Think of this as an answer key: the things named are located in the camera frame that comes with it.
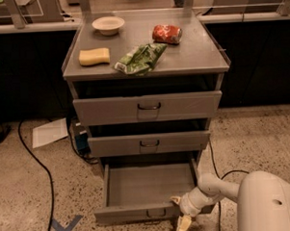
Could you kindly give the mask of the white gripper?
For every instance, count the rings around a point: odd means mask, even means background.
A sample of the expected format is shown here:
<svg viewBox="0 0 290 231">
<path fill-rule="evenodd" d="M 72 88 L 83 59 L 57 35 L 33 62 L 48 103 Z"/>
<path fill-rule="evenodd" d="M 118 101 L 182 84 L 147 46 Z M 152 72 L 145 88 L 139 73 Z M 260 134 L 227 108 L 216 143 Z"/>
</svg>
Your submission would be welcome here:
<svg viewBox="0 0 290 231">
<path fill-rule="evenodd" d="M 194 218 L 198 215 L 208 214 L 216 204 L 215 196 L 202 192 L 199 188 L 194 188 L 180 196 L 171 196 L 170 200 L 179 205 L 180 211 L 184 214 L 177 220 L 176 231 L 189 231 Z"/>
</svg>

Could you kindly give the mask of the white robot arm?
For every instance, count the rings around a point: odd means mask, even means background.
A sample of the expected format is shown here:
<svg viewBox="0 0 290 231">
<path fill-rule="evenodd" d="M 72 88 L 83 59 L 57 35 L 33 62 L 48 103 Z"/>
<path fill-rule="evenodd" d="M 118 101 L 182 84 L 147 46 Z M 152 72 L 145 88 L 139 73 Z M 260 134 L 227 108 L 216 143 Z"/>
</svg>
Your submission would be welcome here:
<svg viewBox="0 0 290 231">
<path fill-rule="evenodd" d="M 188 231 L 192 218 L 227 198 L 237 204 L 238 231 L 290 231 L 290 184 L 270 172 L 250 172 L 239 184 L 204 173 L 198 185 L 171 201 L 180 208 L 176 231 Z"/>
</svg>

